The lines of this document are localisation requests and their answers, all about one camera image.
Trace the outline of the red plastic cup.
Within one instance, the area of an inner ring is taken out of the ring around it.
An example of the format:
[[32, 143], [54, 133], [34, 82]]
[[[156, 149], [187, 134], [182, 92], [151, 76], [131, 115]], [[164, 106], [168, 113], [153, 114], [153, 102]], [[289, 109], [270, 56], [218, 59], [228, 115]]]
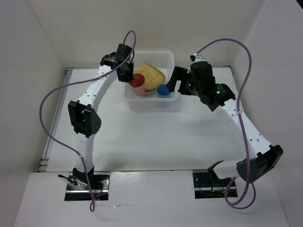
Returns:
[[132, 91], [137, 96], [143, 96], [145, 94], [145, 77], [140, 73], [133, 74], [133, 80], [130, 83]]

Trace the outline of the blue plastic cup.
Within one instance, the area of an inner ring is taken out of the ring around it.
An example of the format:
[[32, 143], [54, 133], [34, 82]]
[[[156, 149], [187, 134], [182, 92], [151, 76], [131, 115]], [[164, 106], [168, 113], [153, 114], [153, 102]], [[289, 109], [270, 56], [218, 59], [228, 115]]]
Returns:
[[167, 89], [166, 84], [161, 84], [156, 89], [157, 98], [170, 98], [171, 92]]

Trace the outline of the round bamboo tray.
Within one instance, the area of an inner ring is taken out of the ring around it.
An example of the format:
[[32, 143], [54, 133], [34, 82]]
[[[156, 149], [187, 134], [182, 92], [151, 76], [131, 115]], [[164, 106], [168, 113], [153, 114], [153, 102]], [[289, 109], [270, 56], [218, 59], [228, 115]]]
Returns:
[[157, 88], [154, 88], [154, 89], [145, 89], [144, 93], [145, 94], [149, 94], [149, 93], [152, 93], [154, 91], [156, 91]]

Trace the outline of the fan-shaped bamboo tray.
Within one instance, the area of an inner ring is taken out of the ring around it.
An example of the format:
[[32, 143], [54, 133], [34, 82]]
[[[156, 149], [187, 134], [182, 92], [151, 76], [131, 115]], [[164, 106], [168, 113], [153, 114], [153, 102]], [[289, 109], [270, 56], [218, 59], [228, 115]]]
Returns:
[[134, 70], [145, 77], [145, 89], [154, 89], [163, 84], [166, 80], [165, 74], [151, 64], [145, 63]]

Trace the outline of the yellow plastic plate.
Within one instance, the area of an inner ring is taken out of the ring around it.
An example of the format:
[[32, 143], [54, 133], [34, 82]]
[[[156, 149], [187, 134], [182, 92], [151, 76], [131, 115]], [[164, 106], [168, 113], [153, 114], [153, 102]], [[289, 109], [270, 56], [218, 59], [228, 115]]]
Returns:
[[150, 94], [153, 94], [154, 92], [156, 92], [156, 89], [154, 90], [145, 90], [145, 95], [150, 95]]

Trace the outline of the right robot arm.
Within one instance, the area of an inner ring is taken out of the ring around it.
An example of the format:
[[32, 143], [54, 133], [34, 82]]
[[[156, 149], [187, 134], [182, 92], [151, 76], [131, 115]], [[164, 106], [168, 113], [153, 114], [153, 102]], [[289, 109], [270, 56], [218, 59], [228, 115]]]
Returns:
[[173, 92], [178, 81], [178, 92], [199, 97], [225, 123], [249, 156], [218, 161], [210, 166], [207, 179], [211, 185], [218, 186], [225, 178], [237, 177], [253, 183], [276, 166], [283, 149], [280, 145], [272, 145], [261, 135], [244, 111], [237, 107], [235, 94], [226, 84], [216, 83], [208, 62], [196, 61], [189, 69], [175, 67], [166, 85], [168, 91]]

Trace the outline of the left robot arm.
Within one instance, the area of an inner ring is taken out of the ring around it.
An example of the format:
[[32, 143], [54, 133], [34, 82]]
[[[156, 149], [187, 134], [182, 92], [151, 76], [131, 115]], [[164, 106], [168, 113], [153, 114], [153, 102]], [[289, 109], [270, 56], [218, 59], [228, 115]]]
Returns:
[[134, 79], [134, 61], [129, 60], [132, 52], [130, 46], [119, 44], [116, 52], [105, 55], [101, 59], [96, 80], [77, 101], [68, 104], [71, 125], [76, 133], [76, 150], [80, 153], [72, 175], [83, 189], [89, 189], [94, 184], [93, 143], [101, 128], [98, 106], [116, 79], [126, 83]]

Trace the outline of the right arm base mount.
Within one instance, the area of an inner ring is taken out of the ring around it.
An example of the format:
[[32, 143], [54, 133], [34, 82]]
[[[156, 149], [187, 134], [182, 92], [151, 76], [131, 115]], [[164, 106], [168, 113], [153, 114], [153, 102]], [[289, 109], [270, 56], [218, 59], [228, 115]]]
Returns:
[[206, 170], [192, 172], [195, 199], [224, 198], [231, 178], [214, 179]]

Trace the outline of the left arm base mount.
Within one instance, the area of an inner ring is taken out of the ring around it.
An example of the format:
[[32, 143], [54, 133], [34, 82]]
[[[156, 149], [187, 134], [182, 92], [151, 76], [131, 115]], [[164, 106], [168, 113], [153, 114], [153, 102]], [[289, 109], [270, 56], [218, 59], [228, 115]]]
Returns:
[[[86, 183], [76, 180], [72, 173], [69, 173], [68, 176], [58, 174], [59, 178], [67, 180], [67, 186], [65, 191], [65, 201], [90, 201], [90, 191]], [[107, 201], [109, 193], [109, 180], [110, 173], [105, 172], [95, 172], [94, 173], [94, 182], [91, 183], [91, 189], [93, 197], [97, 201]]]

